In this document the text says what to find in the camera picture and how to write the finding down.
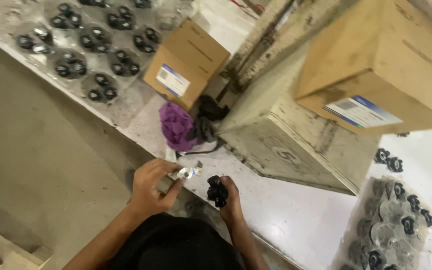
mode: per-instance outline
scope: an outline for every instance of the person's left hand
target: person's left hand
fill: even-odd
[[[156,185],[161,178],[180,168],[176,163],[157,158],[137,169],[129,209],[143,219],[169,210],[176,201],[183,182],[180,179],[174,181],[166,194],[159,192]]]

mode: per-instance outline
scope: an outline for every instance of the clear plastic packaging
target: clear plastic packaging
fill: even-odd
[[[432,253],[432,207],[402,180],[370,179],[330,270],[418,270]]]

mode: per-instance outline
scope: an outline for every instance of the red wire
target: red wire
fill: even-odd
[[[242,5],[242,4],[238,3],[238,2],[236,2],[236,0],[231,0],[231,2],[235,3],[238,7],[243,8],[243,9],[245,9],[245,8],[248,7],[248,6],[245,6],[245,5]],[[255,7],[260,7],[261,9],[266,10],[266,8],[263,5],[257,4],[257,5],[254,5],[254,6]]]

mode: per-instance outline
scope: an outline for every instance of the painted number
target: painted number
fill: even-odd
[[[291,150],[279,146],[273,146],[271,150],[286,162],[293,164],[301,163],[301,159]]]

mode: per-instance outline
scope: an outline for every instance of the black shirt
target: black shirt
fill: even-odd
[[[244,270],[241,256],[209,224],[158,214],[144,221],[110,270]]]

